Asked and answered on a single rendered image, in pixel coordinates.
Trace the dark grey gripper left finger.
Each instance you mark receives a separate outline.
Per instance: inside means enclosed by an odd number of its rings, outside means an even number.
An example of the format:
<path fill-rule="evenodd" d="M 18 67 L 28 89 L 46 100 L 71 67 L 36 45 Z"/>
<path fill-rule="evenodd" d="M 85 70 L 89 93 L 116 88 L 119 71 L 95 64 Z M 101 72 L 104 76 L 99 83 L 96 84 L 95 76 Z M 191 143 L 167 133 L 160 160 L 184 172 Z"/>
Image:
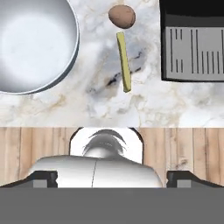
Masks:
<path fill-rule="evenodd" d="M 2 185 L 7 187 L 24 187 L 24 188 L 57 188 L 58 173 L 56 171 L 34 171 L 24 179 Z"/>

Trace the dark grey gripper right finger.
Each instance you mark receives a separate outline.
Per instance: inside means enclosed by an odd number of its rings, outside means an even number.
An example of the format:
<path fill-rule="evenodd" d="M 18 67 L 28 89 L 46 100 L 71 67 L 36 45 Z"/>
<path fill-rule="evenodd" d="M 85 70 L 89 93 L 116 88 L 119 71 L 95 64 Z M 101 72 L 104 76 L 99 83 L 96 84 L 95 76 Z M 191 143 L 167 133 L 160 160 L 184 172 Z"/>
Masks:
<path fill-rule="evenodd" d="M 221 185 L 198 178 L 190 171 L 168 171 L 167 188 L 221 187 Z"/>

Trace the yellow butter stick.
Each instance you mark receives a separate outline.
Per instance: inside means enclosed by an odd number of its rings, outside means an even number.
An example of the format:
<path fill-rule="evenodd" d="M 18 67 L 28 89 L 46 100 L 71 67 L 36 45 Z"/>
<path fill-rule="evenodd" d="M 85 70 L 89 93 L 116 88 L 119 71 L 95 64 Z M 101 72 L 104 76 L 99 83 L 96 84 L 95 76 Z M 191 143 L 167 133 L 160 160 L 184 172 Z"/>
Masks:
<path fill-rule="evenodd" d="M 116 34 L 116 39 L 121 61 L 123 91 L 125 93 L 128 93 L 131 90 L 131 76 L 130 76 L 130 68 L 128 63 L 124 33 L 122 31 L 118 32 Z"/>

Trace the white metal mixing bowl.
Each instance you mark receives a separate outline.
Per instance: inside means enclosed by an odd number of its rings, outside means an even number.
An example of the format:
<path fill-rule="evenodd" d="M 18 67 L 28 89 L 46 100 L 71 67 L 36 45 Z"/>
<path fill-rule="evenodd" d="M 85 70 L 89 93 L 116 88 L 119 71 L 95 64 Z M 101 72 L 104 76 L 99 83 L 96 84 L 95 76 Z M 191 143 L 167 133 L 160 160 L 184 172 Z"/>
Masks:
<path fill-rule="evenodd" d="M 28 95 L 62 81 L 80 43 L 68 0 L 0 0 L 0 93 Z"/>

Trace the brown egg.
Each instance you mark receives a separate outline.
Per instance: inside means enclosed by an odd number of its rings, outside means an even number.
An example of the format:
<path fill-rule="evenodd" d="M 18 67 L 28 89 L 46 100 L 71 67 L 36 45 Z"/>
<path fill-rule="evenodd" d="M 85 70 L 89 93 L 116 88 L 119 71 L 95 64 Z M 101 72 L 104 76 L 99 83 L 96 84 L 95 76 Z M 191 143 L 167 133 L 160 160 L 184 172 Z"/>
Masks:
<path fill-rule="evenodd" d="M 108 11 L 108 18 L 115 26 L 129 29 L 136 22 L 136 13 L 130 6 L 119 4 Z"/>

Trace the white rounded object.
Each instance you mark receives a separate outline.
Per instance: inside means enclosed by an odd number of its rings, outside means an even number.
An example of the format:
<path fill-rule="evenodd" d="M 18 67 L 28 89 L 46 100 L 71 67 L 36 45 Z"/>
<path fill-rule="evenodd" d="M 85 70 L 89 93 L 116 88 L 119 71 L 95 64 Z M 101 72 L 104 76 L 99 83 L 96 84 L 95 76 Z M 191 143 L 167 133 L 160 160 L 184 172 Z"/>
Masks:
<path fill-rule="evenodd" d="M 42 157 L 29 172 L 56 171 L 59 188 L 161 188 L 156 171 L 127 158 L 127 142 L 114 129 L 99 129 L 83 148 L 76 143 L 78 135 L 70 138 L 67 155 Z"/>

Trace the black and grey appliance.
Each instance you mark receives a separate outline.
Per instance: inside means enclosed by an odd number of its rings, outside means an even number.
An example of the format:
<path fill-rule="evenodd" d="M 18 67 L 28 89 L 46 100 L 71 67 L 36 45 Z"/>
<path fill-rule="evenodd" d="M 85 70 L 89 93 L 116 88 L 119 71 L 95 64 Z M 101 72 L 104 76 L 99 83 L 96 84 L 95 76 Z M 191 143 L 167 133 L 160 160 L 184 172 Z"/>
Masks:
<path fill-rule="evenodd" d="M 224 0 L 159 0 L 161 79 L 224 82 Z"/>

